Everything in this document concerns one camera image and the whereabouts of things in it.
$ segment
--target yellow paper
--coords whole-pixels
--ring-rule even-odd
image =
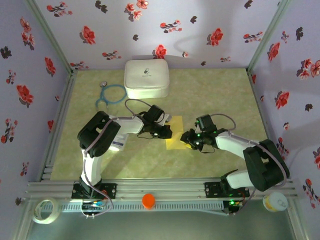
[[[172,137],[171,139],[165,140],[166,149],[186,149],[186,144],[180,141],[180,138],[184,133],[182,116],[172,116],[172,119],[167,123],[167,125],[170,125]]]

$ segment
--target wall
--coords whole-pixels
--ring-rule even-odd
[[[37,181],[67,71],[23,0],[1,3],[0,239],[8,240],[27,183]]]
[[[73,68],[247,67],[279,0],[35,0]]]
[[[320,39],[317,0],[293,1],[253,68],[271,138],[297,184],[311,238],[320,239]]]

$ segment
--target orange object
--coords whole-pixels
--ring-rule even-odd
[[[143,196],[142,198],[142,205],[150,210],[152,209],[156,204],[156,198],[153,196],[151,193],[147,193],[146,195]]]

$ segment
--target white tape roll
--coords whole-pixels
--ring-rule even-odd
[[[41,211],[43,207],[50,202],[52,204],[52,213],[45,219],[41,217]],[[33,211],[33,221],[37,224],[50,224],[56,220],[60,215],[60,206],[57,200],[52,197],[41,200],[35,207]]]

